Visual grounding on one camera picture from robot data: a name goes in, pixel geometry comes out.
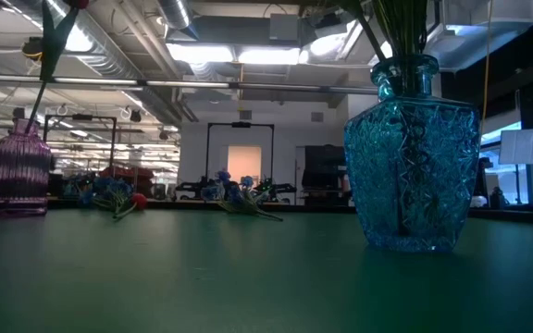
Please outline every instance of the yellow cable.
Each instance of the yellow cable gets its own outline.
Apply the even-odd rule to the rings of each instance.
[[[485,99],[482,106],[482,119],[480,120],[480,138],[482,140],[482,131],[485,127],[485,118],[487,117],[487,102],[489,99],[489,65],[490,65],[490,20],[492,19],[492,3],[490,0],[489,5],[489,24],[487,25],[487,61],[485,65]]]

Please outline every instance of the equipment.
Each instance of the equipment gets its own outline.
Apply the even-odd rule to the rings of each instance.
[[[342,185],[346,169],[342,147],[306,146],[302,176],[305,205],[349,205],[351,192],[345,191]]]
[[[201,190],[211,185],[215,185],[215,181],[206,176],[201,176],[201,181],[199,182],[182,182],[176,187],[172,201],[176,201],[178,191],[194,192],[194,196],[192,198],[188,195],[181,195],[181,200],[203,200],[203,197],[201,196]]]
[[[265,178],[265,180],[260,181],[254,190],[257,195],[268,191],[268,197],[265,199],[265,202],[271,203],[279,202],[278,194],[297,192],[297,189],[291,184],[273,184],[273,179],[271,178]],[[282,198],[280,201],[286,204],[291,203],[288,198]]]

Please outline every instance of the desk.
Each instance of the desk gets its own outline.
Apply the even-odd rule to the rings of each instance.
[[[352,214],[52,210],[0,220],[0,332],[533,332],[533,225],[452,254],[366,246]]]

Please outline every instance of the vase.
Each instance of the vase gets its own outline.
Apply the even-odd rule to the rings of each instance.
[[[344,128],[347,170],[369,244],[449,252],[472,199],[479,149],[473,105],[431,96],[429,55],[390,58],[371,73],[379,103]]]
[[[38,137],[34,122],[15,118],[14,129],[0,140],[0,216],[46,214],[51,149]]]

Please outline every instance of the tabletop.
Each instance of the tabletop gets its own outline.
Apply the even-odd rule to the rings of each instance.
[[[55,210],[0,220],[0,332],[533,332],[533,225],[451,254],[367,246],[356,215]]]

